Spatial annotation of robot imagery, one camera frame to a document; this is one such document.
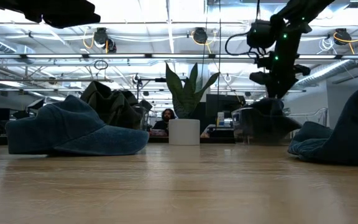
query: snake plant leaf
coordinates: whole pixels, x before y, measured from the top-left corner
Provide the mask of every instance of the snake plant leaf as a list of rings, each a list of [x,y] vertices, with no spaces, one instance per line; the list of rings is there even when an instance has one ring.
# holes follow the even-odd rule
[[[206,82],[205,86],[200,91],[195,93],[195,95],[196,95],[195,100],[198,100],[198,102],[200,102],[201,98],[203,97],[203,94],[204,94],[205,90],[208,87],[210,87],[213,83],[215,83],[219,76],[220,76],[219,72],[211,75],[209,80]]]
[[[177,97],[172,96],[173,110],[175,110],[175,114],[178,118],[189,118],[191,112],[187,111],[185,107],[180,103]]]
[[[179,76],[173,72],[167,64],[165,76],[168,88],[172,93],[173,109],[179,118],[189,118],[191,116],[205,90],[219,77],[219,73],[212,75],[203,87],[202,78],[197,82],[197,72],[196,64],[191,70],[190,78],[186,78],[185,85],[182,87]]]
[[[196,83],[196,91],[198,92],[203,89],[203,78],[200,78]]]
[[[165,78],[167,79],[167,86],[171,91],[172,96],[182,92],[182,85],[179,76],[171,70],[169,65],[166,64]]]
[[[196,63],[190,72],[190,83],[191,86],[193,87],[193,92],[196,91],[197,76],[198,76],[198,64]]]

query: dark hair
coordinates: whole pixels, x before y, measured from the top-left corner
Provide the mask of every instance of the dark hair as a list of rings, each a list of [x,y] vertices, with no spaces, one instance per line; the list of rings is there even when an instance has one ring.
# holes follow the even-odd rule
[[[161,117],[162,117],[162,118],[164,117],[164,114],[165,114],[166,111],[171,112],[171,117],[170,117],[170,119],[175,119],[175,113],[173,112],[172,109],[165,109],[165,110],[161,113]]]

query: table surface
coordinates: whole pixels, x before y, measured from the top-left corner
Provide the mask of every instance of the table surface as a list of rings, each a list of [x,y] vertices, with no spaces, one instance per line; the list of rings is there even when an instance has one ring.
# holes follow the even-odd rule
[[[134,156],[13,156],[0,223],[358,223],[358,167],[285,146],[149,144]]]

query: blue denim cap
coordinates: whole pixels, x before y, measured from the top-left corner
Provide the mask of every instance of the blue denim cap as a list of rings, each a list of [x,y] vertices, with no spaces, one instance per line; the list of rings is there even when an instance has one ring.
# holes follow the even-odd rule
[[[145,131],[105,124],[75,96],[42,107],[36,117],[8,122],[6,132],[10,154],[131,155],[149,140]]]

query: cap brim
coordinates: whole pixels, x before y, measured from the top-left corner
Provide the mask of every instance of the cap brim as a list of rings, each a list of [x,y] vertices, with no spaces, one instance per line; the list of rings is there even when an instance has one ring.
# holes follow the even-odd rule
[[[146,131],[105,125],[93,133],[53,148],[59,152],[81,155],[124,156],[142,150],[148,140]]]

